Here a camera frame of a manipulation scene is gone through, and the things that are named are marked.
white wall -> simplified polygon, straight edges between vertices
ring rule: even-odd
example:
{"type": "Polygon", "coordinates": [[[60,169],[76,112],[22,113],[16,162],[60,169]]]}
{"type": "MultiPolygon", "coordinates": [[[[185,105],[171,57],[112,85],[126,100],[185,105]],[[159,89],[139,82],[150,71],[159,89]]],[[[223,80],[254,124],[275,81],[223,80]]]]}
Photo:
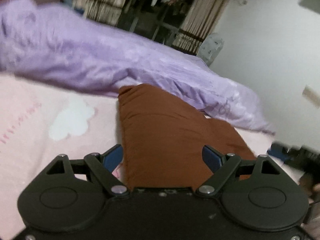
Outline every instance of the white wall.
{"type": "Polygon", "coordinates": [[[229,3],[216,32],[225,41],[211,69],[256,91],[276,139],[320,150],[320,109],[302,97],[320,94],[320,15],[300,0],[229,3]]]}

wall outlet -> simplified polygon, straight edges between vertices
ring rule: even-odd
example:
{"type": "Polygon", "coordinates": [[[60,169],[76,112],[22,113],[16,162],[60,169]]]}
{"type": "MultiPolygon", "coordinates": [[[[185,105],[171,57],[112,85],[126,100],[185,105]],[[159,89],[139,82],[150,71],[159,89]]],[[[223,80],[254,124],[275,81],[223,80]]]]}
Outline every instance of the wall outlet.
{"type": "Polygon", "coordinates": [[[302,95],[308,99],[315,107],[320,108],[320,95],[318,95],[310,87],[306,86],[302,95]]]}

silver screw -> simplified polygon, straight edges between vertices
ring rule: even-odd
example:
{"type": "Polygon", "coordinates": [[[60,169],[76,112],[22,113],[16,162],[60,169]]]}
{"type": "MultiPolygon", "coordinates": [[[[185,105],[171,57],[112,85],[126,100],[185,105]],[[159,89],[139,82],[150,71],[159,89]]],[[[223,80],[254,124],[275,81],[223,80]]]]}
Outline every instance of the silver screw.
{"type": "Polygon", "coordinates": [[[26,240],[36,240],[35,236],[33,236],[33,235],[27,235],[25,239],[26,240]]]}
{"type": "Polygon", "coordinates": [[[214,192],[214,187],[209,185],[203,185],[199,188],[199,192],[202,194],[211,194],[214,192]]]}
{"type": "Polygon", "coordinates": [[[111,191],[115,194],[123,194],[127,191],[127,187],[123,185],[116,185],[111,188],[111,191]]]}

purple blanket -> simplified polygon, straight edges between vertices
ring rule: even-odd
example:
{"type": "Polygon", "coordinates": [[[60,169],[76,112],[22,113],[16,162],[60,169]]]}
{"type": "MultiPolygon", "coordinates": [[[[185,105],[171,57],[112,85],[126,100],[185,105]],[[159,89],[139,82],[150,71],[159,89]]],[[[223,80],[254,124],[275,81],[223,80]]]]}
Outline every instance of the purple blanket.
{"type": "Polygon", "coordinates": [[[80,92],[117,96],[149,83],[235,127],[274,132],[258,96],[167,46],[84,20],[61,4],[11,0],[0,7],[0,70],[80,92]]]}

brown pillow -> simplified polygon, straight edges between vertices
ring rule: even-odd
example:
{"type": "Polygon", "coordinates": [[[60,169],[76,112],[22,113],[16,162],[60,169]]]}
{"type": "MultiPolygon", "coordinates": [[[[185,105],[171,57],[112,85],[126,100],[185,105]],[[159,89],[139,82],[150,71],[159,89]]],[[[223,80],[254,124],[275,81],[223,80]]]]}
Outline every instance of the brown pillow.
{"type": "Polygon", "coordinates": [[[202,161],[204,145],[223,154],[255,159],[230,124],[205,118],[160,88],[148,84],[122,87],[119,112],[125,179],[130,189],[198,188],[212,175],[202,161]]]}

